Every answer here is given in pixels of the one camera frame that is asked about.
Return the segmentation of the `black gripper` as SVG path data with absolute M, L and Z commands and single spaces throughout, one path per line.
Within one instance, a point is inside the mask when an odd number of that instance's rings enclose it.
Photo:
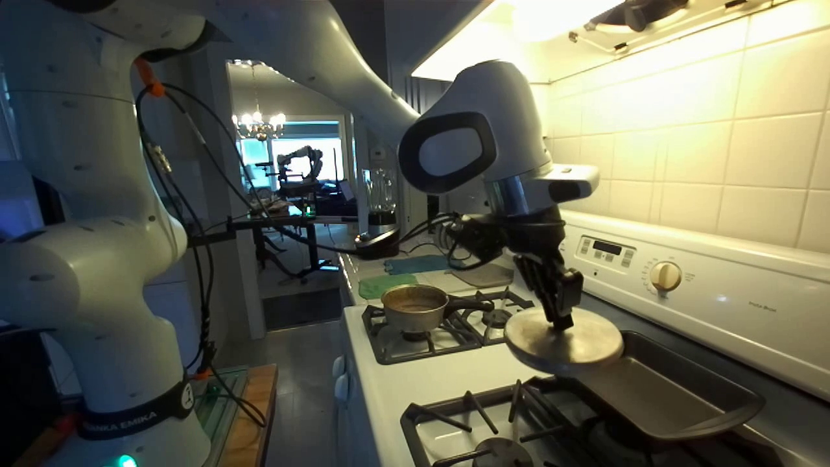
M 451 267 L 474 270 L 510 252 L 547 322 L 557 333 L 573 325 L 569 312 L 581 302 L 584 276 L 564 270 L 560 254 L 564 226 L 557 208 L 512 219 L 497 212 L 451 215 L 442 234 L 448 237 Z

